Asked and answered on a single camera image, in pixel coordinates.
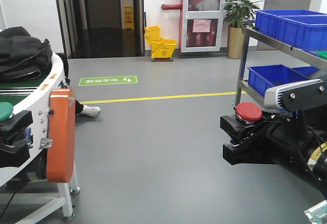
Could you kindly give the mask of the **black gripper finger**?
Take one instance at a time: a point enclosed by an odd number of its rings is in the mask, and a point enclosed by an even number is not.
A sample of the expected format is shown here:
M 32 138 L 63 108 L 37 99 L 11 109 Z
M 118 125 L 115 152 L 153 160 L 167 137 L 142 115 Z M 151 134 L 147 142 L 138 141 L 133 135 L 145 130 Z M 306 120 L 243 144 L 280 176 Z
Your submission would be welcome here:
M 1 139 L 15 139 L 33 123 L 32 112 L 23 110 L 1 122 Z

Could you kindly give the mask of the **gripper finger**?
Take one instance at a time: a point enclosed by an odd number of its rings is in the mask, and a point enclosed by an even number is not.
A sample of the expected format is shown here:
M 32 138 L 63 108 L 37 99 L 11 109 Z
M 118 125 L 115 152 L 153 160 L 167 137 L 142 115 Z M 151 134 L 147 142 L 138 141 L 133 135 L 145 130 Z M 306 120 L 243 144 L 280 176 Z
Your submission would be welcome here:
M 18 168 L 29 158 L 30 153 L 26 143 L 20 143 L 17 145 L 1 145 L 1 168 Z

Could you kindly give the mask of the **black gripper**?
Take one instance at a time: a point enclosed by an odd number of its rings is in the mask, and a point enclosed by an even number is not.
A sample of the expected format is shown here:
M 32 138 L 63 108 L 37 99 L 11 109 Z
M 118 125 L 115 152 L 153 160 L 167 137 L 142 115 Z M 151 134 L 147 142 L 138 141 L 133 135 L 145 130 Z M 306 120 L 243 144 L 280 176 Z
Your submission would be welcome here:
M 326 111 L 263 113 L 258 121 L 220 117 L 232 142 L 222 146 L 231 165 L 277 164 L 304 181 L 326 180 Z

